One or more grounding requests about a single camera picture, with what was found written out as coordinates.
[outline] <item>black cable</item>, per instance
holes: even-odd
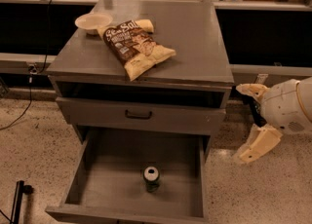
[[[13,223],[12,220],[10,220],[10,218],[0,209],[0,213],[9,221],[10,224]]]
[[[42,73],[45,70],[46,67],[46,63],[47,63],[47,58],[48,58],[48,51],[50,48],[50,32],[51,32],[51,19],[50,19],[50,5],[52,4],[53,0],[49,1],[48,4],[48,8],[47,8],[47,18],[48,18],[48,34],[47,34],[47,49],[46,49],[46,56],[45,56],[45,60],[43,63],[43,67],[41,69],[41,71],[39,71],[37,74]],[[32,103],[32,95],[31,95],[31,84],[32,84],[32,74],[30,74],[30,78],[29,78],[29,103],[27,105],[27,107],[24,109],[24,111],[21,113],[21,115],[16,118],[14,121],[12,121],[8,126],[6,127],[2,127],[0,128],[0,131],[3,131],[5,129],[8,129],[9,127],[11,127],[14,123],[16,123],[20,118],[22,118],[22,116],[25,115],[26,111],[29,109],[29,107],[31,106]]]
[[[31,103],[32,103],[32,95],[31,95],[31,83],[32,83],[32,76],[30,76],[29,78],[29,103],[27,105],[27,107],[24,109],[24,111],[20,114],[20,116],[18,118],[16,118],[14,121],[12,121],[8,126],[6,127],[1,127],[0,131],[3,131],[5,129],[8,129],[9,127],[11,127],[14,123],[16,123],[23,115],[25,115],[26,111],[29,109]]]
[[[45,60],[43,62],[43,66],[42,69],[38,72],[38,74],[42,73],[45,68],[46,68],[46,64],[47,64],[47,58],[48,58],[48,52],[49,52],[49,48],[50,48],[50,34],[51,34],[51,18],[50,18],[50,6],[52,4],[53,0],[49,1],[48,7],[47,7],[47,20],[48,20],[48,34],[47,34],[47,47],[46,47],[46,55],[45,55]]]

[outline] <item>drawer handle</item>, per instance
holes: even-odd
[[[129,110],[125,111],[125,116],[126,116],[126,118],[129,118],[129,119],[144,119],[144,120],[147,120],[147,119],[150,119],[152,117],[152,115],[153,115],[153,113],[151,111],[148,112],[147,115],[132,113]]]

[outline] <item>open drawer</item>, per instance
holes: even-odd
[[[207,223],[204,136],[91,128],[59,206],[46,211],[74,223]],[[155,167],[160,186],[146,190]]]

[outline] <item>black pole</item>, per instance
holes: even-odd
[[[29,195],[32,193],[32,191],[33,189],[30,185],[24,186],[24,181],[17,182],[16,193],[14,195],[14,201],[13,201],[13,206],[12,206],[10,224],[19,224],[22,194],[24,193],[26,195]]]

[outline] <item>gray cabinet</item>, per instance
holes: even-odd
[[[204,164],[233,78],[208,2],[112,0],[114,22],[151,18],[154,39],[177,55],[130,82],[98,36],[78,29],[48,73],[82,150],[58,206],[75,223],[206,223]],[[146,190],[155,167],[159,188]]]

